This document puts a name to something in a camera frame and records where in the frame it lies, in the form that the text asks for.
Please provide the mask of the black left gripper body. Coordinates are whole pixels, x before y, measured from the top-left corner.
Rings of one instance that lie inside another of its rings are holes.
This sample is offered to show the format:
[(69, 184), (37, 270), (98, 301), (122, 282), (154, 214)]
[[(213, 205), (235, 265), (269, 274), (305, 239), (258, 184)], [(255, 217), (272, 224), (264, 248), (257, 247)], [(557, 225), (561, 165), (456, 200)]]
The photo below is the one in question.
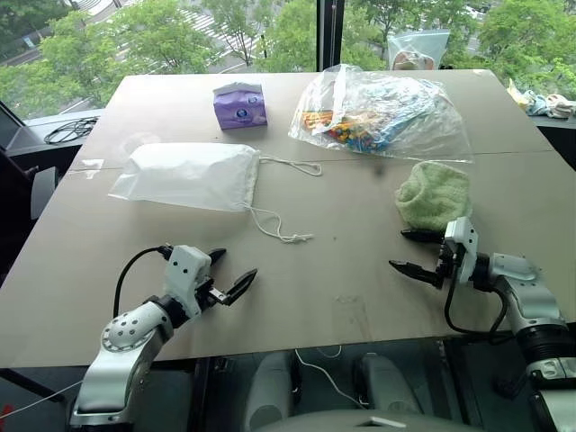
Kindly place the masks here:
[(194, 292), (194, 297), (201, 312), (205, 312), (216, 304), (229, 306), (230, 298), (225, 292), (221, 292), (214, 286), (212, 277), (207, 277)]

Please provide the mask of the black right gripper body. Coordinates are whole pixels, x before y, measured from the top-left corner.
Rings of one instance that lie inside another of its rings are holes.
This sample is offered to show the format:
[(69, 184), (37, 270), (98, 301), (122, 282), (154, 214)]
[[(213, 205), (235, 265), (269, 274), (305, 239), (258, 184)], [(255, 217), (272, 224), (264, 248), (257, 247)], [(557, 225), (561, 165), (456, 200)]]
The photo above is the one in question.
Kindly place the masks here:
[(459, 262), (459, 247), (452, 241), (444, 239), (440, 245), (436, 262), (436, 282), (434, 286), (441, 289), (446, 278), (453, 278), (455, 267)]

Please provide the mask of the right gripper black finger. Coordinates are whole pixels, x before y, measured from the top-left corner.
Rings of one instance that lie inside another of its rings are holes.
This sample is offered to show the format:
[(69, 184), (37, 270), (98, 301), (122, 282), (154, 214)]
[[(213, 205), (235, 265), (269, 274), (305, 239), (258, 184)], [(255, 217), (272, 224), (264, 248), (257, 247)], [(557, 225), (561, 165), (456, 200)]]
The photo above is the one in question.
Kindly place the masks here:
[(435, 288), (441, 288), (444, 277), (436, 272), (428, 271), (420, 265), (407, 261), (390, 260), (389, 264), (398, 272), (407, 277), (429, 284)]
[(442, 243), (444, 234), (431, 229), (403, 229), (400, 234), (410, 241), (419, 243)]

